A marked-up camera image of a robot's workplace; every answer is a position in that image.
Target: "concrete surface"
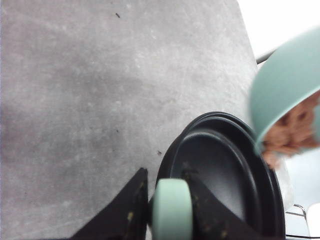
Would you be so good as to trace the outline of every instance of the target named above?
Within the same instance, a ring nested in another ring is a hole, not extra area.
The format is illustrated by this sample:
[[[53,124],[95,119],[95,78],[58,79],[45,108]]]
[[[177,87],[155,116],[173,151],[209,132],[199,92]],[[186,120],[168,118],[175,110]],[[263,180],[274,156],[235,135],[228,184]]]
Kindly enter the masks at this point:
[[[1,36],[3,240],[71,236],[140,167],[151,194],[202,113],[248,121],[236,0],[3,0]]]

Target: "black lid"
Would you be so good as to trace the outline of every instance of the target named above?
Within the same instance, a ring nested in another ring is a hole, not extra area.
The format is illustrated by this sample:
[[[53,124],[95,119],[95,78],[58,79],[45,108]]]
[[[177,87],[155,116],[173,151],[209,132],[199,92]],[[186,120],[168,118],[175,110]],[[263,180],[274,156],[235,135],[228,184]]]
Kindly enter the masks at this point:
[[[285,237],[284,208],[275,173],[254,153],[251,129],[238,118],[209,112],[193,120],[167,150],[157,176],[198,172],[210,191],[263,236]]]

